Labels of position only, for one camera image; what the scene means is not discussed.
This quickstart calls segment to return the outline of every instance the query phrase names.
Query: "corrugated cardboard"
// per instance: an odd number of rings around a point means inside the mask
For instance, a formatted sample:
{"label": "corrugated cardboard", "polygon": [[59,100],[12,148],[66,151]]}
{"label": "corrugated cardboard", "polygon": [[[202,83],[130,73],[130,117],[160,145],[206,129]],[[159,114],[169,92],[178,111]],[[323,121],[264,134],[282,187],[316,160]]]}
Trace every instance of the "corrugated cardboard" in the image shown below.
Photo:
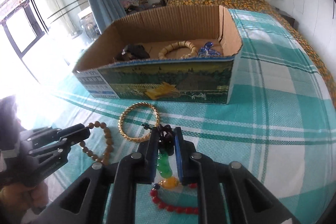
{"label": "corrugated cardboard", "polygon": [[[159,60],[160,50],[188,40],[208,41],[221,57],[180,59],[180,48]],[[127,44],[142,44],[151,59],[114,63]],[[146,10],[116,20],[76,64],[73,73],[94,97],[228,103],[242,46],[223,6],[174,6]]]}

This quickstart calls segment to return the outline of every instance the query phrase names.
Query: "sliding glass door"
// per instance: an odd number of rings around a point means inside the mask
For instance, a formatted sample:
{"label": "sliding glass door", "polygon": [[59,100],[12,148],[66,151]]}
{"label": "sliding glass door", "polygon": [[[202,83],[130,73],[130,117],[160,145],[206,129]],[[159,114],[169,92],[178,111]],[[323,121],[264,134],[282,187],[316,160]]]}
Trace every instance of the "sliding glass door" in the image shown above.
{"label": "sliding glass door", "polygon": [[87,0],[0,0],[0,35],[0,49],[10,45],[21,70],[55,85],[100,34]]}

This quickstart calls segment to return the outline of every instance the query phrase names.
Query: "white curtain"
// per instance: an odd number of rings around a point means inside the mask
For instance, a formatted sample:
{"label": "white curtain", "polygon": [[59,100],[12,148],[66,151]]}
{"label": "white curtain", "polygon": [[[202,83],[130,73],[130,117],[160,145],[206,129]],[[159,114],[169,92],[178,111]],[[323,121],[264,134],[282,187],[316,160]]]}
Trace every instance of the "white curtain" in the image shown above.
{"label": "white curtain", "polygon": [[[62,0],[45,0],[48,7],[50,8],[51,14],[55,13],[56,11],[60,10],[64,7],[64,3]],[[66,13],[66,9],[61,10],[60,12],[57,12],[55,15],[53,15],[51,18],[49,18],[49,22],[52,22],[56,18],[60,17],[62,14]],[[68,14],[65,14],[61,16],[58,20],[56,20],[59,24],[62,25],[62,27],[69,33],[72,34],[77,31],[77,28],[72,23],[70,17]]]}

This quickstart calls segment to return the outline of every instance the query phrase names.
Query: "red bead necklace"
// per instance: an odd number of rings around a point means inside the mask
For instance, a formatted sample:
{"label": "red bead necklace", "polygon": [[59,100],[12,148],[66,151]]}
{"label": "red bead necklace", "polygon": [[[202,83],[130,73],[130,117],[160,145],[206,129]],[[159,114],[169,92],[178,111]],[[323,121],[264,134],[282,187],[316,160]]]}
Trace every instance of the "red bead necklace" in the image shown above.
{"label": "red bead necklace", "polygon": [[[197,184],[189,184],[190,188],[196,188]],[[152,197],[152,201],[154,204],[157,205],[159,209],[166,209],[168,212],[176,212],[178,214],[185,213],[188,215],[194,214],[198,215],[198,207],[181,207],[181,206],[174,206],[174,205],[169,205],[165,202],[163,202],[159,197],[158,197],[158,190],[161,188],[160,184],[156,183],[153,186],[153,189],[150,190],[149,195]]]}

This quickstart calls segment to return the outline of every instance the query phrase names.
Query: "bracelet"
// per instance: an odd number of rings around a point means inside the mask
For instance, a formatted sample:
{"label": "bracelet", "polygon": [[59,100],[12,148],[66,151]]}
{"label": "bracelet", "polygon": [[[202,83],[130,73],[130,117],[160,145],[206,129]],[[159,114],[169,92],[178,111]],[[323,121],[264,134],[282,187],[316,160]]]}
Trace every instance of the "bracelet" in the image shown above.
{"label": "bracelet", "polygon": [[154,113],[155,113],[155,117],[156,117],[156,123],[155,123],[155,126],[157,127],[159,124],[160,124],[160,115],[159,115],[159,112],[157,111],[157,109],[155,108],[155,106],[149,104],[149,103],[146,103],[146,102],[140,102],[140,103],[136,103],[136,104],[133,104],[131,106],[129,106],[120,116],[119,118],[119,121],[118,121],[118,128],[119,128],[119,132],[120,134],[126,139],[126,140],[129,140],[129,141],[132,141],[132,142],[144,142],[146,140],[149,139],[149,137],[151,136],[150,133],[148,133],[146,136],[143,136],[141,138],[131,138],[131,137],[128,137],[126,135],[126,133],[123,131],[123,124],[124,124],[124,119],[126,117],[126,115],[131,111],[133,110],[134,108],[137,108],[137,107],[140,107],[140,106],[145,106],[145,107],[149,107],[151,108],[152,110],[154,110]]}
{"label": "bracelet", "polygon": [[96,154],[94,154],[91,150],[89,150],[86,146],[85,146],[85,142],[81,141],[79,143],[80,147],[82,148],[83,153],[87,154],[88,157],[92,158],[93,161],[96,162],[101,162],[104,165],[108,165],[109,164],[109,158],[110,158],[110,153],[114,150],[112,144],[113,144],[113,140],[112,140],[112,136],[111,136],[111,130],[106,126],[106,123],[102,122],[98,122],[95,121],[95,123],[89,123],[89,125],[87,126],[89,129],[93,129],[93,127],[100,127],[101,129],[103,129],[104,131],[104,136],[106,139],[106,148],[105,148],[105,152],[103,153],[103,157],[98,157]]}
{"label": "bracelet", "polygon": [[[149,195],[152,197],[152,202],[157,205],[159,209],[165,209],[168,212],[176,212],[178,214],[194,214],[198,215],[198,207],[182,207],[182,206],[174,206],[171,204],[167,204],[164,201],[162,201],[159,197],[159,189],[161,188],[160,183],[154,184],[153,188],[150,190]],[[196,183],[190,184],[190,188],[194,189],[197,187]]]}
{"label": "bracelet", "polygon": [[191,43],[190,41],[180,41],[180,42],[175,42],[173,44],[170,44],[166,47],[164,47],[160,52],[159,52],[159,59],[163,60],[163,59],[167,59],[165,57],[165,55],[168,52],[172,52],[173,50],[177,50],[179,48],[183,48],[183,47],[187,47],[189,49],[191,49],[191,53],[189,54],[184,54],[181,56],[181,58],[189,58],[189,57],[196,57],[198,54],[198,48]]}

